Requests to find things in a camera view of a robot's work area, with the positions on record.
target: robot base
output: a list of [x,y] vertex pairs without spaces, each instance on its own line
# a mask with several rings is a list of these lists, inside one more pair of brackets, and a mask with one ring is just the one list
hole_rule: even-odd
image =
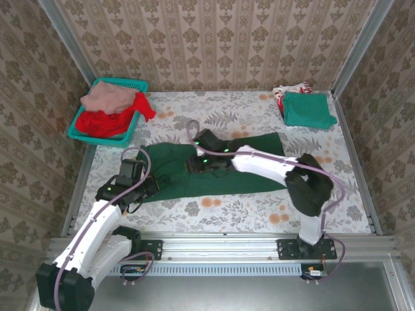
[[278,240],[277,247],[280,260],[321,260],[322,255],[326,259],[337,259],[334,241],[330,238],[324,238],[324,236],[313,246],[297,236],[297,239],[284,238]]

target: floral tablecloth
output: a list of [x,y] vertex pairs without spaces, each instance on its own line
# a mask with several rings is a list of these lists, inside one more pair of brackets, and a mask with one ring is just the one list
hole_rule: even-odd
[[[346,199],[327,215],[327,232],[370,233],[339,124],[330,130],[287,127],[274,96],[265,91],[149,93],[147,97],[158,114],[148,123],[140,118],[130,146],[185,144],[185,126],[191,119],[198,120],[201,128],[211,129],[221,139],[278,132],[286,156],[312,154],[324,170],[346,184]],[[334,101],[331,95],[328,97],[330,112],[336,116]],[[91,210],[97,189],[118,173],[121,152],[119,148],[97,147],[75,230]],[[130,152],[128,156],[135,157],[136,153]],[[332,200],[337,196],[339,190],[335,187]],[[299,224],[299,212],[292,206],[287,190],[145,203],[135,214],[121,220],[121,225],[141,231],[164,232],[296,233]]]

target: beige cloth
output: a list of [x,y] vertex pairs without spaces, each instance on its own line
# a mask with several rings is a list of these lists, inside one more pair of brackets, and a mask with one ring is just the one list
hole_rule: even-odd
[[88,95],[81,97],[80,102],[86,111],[102,110],[107,115],[122,112],[132,105],[138,90],[129,87],[115,86],[104,81],[98,82]]

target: patterned fabric surface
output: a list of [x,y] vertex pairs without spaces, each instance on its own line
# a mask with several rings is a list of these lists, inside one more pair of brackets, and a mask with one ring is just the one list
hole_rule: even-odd
[[415,287],[415,2],[395,1],[340,100],[386,234]]
[[26,310],[60,235],[84,146],[66,130],[87,85],[35,1],[0,1],[0,310]]
[[96,76],[150,91],[331,89],[375,0],[57,0]]
[[[137,125],[132,146],[159,142],[187,143],[185,126],[191,119],[221,139],[278,132],[287,156],[313,154],[322,167],[346,184],[341,206],[327,215],[326,227],[336,233],[369,233],[368,220],[356,185],[340,126],[330,130],[286,127],[271,92],[186,92],[148,94],[156,118]],[[330,110],[335,115],[333,101]],[[86,219],[97,189],[118,173],[121,149],[98,146],[76,229]],[[338,189],[333,197],[339,195]],[[299,213],[287,190],[274,192],[181,198],[145,203],[122,225],[142,231],[298,232]]]

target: folded green towel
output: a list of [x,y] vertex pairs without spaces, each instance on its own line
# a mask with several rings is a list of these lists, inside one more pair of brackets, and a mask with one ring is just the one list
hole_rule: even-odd
[[288,126],[329,129],[337,119],[330,115],[326,94],[286,93],[284,122]]

